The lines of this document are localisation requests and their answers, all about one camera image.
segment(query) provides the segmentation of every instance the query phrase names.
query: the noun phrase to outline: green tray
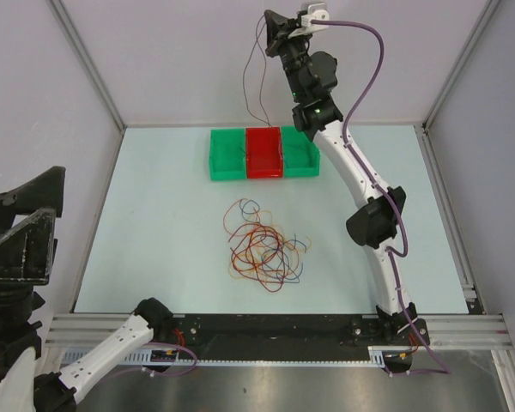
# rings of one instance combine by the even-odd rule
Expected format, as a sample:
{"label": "green tray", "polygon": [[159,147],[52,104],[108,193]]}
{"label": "green tray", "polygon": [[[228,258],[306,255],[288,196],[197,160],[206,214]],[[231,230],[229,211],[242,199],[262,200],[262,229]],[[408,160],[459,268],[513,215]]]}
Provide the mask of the green tray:
{"label": "green tray", "polygon": [[304,133],[293,126],[281,127],[284,177],[301,178],[318,176],[320,152]]}
{"label": "green tray", "polygon": [[209,142],[209,175],[212,180],[246,179],[244,129],[214,129]]}

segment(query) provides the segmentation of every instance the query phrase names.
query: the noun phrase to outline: black mounting bracket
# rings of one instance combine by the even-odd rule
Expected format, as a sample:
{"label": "black mounting bracket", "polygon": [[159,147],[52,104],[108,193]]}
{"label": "black mounting bracket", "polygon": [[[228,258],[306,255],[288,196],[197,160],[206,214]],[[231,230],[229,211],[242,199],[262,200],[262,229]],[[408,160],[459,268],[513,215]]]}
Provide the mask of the black mounting bracket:
{"label": "black mounting bracket", "polygon": [[[387,193],[403,212],[406,193],[401,186],[388,188]],[[397,234],[397,217],[385,196],[368,199],[368,204],[349,217],[345,227],[351,239],[360,246],[368,245],[378,249],[379,244]]]}
{"label": "black mounting bracket", "polygon": [[[414,303],[408,307],[413,324],[426,342],[429,342],[426,321],[418,318]],[[408,321],[402,313],[388,315],[376,306],[377,318],[353,318],[349,334],[355,346],[391,345],[405,346],[409,343]]]}
{"label": "black mounting bracket", "polygon": [[173,314],[155,298],[149,298],[139,302],[134,314],[141,316],[147,321],[148,327],[154,332],[153,338],[156,341],[164,341],[175,328]]}
{"label": "black mounting bracket", "polygon": [[39,375],[34,379],[36,412],[75,412],[76,389],[68,389],[59,378],[61,373]]}
{"label": "black mounting bracket", "polygon": [[[174,319],[187,347],[202,360],[369,361],[369,346],[410,344],[409,327],[395,334],[388,319],[376,315],[185,314]],[[425,320],[416,318],[414,325],[429,342]]]}
{"label": "black mounting bracket", "polygon": [[[28,183],[0,193],[0,381],[26,348],[40,356],[32,312],[44,305],[33,291],[50,279],[57,241],[55,219],[63,212],[64,167],[52,167]],[[14,225],[17,215],[28,215]]]}
{"label": "black mounting bracket", "polygon": [[301,27],[301,11],[296,19],[288,19],[272,10],[265,10],[267,23],[267,49],[270,58],[280,56],[282,68],[294,97],[296,107],[292,118],[296,130],[304,132],[312,141],[318,130],[343,115],[336,107],[330,92],[337,85],[337,60],[325,51],[309,55],[312,34],[289,37]]}

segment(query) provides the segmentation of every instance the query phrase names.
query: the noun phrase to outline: connector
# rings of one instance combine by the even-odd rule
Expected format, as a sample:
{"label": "connector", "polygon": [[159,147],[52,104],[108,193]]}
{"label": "connector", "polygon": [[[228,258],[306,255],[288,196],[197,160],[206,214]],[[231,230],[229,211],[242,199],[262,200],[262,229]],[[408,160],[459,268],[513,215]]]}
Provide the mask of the connector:
{"label": "connector", "polygon": [[312,24],[313,20],[328,21],[330,15],[326,9],[326,3],[303,3],[299,13],[301,19],[301,28],[296,28],[288,37],[291,39],[296,36],[307,35],[325,30],[328,26],[322,24]]}
{"label": "connector", "polygon": [[177,349],[155,349],[151,352],[151,362],[175,361],[178,357]]}

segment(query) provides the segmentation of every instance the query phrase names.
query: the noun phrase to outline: plastic bin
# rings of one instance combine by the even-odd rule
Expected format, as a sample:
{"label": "plastic bin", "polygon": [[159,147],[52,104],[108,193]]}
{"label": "plastic bin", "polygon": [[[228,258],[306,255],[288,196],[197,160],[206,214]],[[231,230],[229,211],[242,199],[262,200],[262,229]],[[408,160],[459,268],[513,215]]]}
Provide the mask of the plastic bin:
{"label": "plastic bin", "polygon": [[246,179],[244,129],[214,129],[209,143],[212,180]]}
{"label": "plastic bin", "polygon": [[320,152],[304,133],[293,126],[281,127],[284,176],[300,178],[318,176]]}
{"label": "plastic bin", "polygon": [[246,129],[246,175],[249,179],[281,178],[282,143],[278,127]]}

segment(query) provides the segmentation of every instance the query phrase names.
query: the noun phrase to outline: white enclosure wall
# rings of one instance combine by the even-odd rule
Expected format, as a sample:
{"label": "white enclosure wall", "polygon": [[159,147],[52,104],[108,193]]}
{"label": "white enclosure wall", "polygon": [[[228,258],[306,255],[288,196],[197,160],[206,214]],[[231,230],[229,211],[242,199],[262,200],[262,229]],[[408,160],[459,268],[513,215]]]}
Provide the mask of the white enclosure wall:
{"label": "white enclosure wall", "polygon": [[482,297],[515,346],[515,0],[501,3],[432,141]]}
{"label": "white enclosure wall", "polygon": [[[385,40],[384,67],[354,119],[417,123],[426,116],[487,0],[330,0],[332,20],[361,21]],[[242,72],[265,9],[295,17],[297,0],[64,0],[124,122],[255,124],[246,112]],[[261,38],[265,45],[265,32]],[[342,112],[354,103],[378,59],[369,33],[332,27],[311,52],[338,60],[333,96]],[[264,106],[276,124],[294,106],[279,58],[267,58]],[[256,50],[247,72],[258,110],[264,61]]]}
{"label": "white enclosure wall", "polygon": [[119,131],[45,1],[0,0],[0,192],[67,168],[45,312],[65,312],[110,176]]}

